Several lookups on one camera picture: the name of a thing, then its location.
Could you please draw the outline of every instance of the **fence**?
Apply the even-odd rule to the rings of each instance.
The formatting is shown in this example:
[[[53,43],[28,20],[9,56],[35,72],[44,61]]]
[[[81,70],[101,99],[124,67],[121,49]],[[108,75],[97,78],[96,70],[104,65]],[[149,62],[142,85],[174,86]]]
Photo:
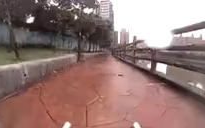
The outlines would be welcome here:
[[[122,59],[123,61],[144,68],[153,74],[165,77],[168,80],[179,83],[179,85],[182,85],[191,91],[205,96],[205,89],[204,91],[197,91],[199,90],[198,88],[192,88],[183,85],[181,81],[175,81],[172,78],[168,78],[167,75],[162,75],[156,72],[157,63],[162,63],[168,66],[173,66],[205,75],[205,44],[170,46],[165,49],[154,49],[149,47],[139,48],[137,47],[138,43],[143,43],[143,41],[131,43],[113,49],[113,55],[119,59]],[[140,66],[139,61],[142,60],[148,61],[151,66],[148,66],[147,68]]]

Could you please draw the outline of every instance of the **red brick pathway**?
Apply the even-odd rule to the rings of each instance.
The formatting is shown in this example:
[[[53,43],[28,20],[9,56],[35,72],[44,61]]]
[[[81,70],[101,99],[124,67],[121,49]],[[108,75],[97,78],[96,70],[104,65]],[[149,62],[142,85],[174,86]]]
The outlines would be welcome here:
[[[127,66],[98,57],[0,102],[4,128],[205,128],[205,106]]]

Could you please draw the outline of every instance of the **low wall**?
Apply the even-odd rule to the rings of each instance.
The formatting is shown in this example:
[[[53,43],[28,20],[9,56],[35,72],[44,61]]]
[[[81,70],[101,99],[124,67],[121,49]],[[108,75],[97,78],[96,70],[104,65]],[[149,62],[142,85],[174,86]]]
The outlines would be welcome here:
[[[84,54],[84,58],[100,53]],[[0,99],[41,80],[54,70],[77,62],[75,54],[0,66]]]

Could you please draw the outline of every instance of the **tree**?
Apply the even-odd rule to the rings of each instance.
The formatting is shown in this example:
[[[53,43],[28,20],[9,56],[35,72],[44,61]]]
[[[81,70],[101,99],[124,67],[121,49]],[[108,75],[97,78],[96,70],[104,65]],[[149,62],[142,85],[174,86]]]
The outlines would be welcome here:
[[[10,48],[15,53],[17,59],[20,59],[18,44],[15,40],[13,24],[21,24],[26,20],[26,16],[31,13],[34,6],[34,0],[0,0],[0,21],[8,25]]]

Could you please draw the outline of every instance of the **building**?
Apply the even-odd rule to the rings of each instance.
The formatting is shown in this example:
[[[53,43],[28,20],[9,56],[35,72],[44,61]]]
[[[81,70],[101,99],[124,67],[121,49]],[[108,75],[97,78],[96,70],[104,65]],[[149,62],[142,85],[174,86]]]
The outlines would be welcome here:
[[[203,40],[202,35],[200,35],[200,37],[194,37],[193,34],[189,37],[183,37],[182,35],[180,35],[179,37],[174,36],[171,44],[172,45],[205,44],[205,40]]]
[[[134,42],[136,42],[136,40],[137,40],[137,36],[134,36],[132,42],[134,43]]]
[[[129,43],[129,32],[126,29],[122,29],[120,32],[120,44]]]
[[[118,46],[118,31],[113,32],[113,42],[111,44],[112,48],[115,48]]]
[[[99,7],[99,14],[104,20],[109,20],[112,24],[114,22],[113,4],[110,0],[101,0]]]

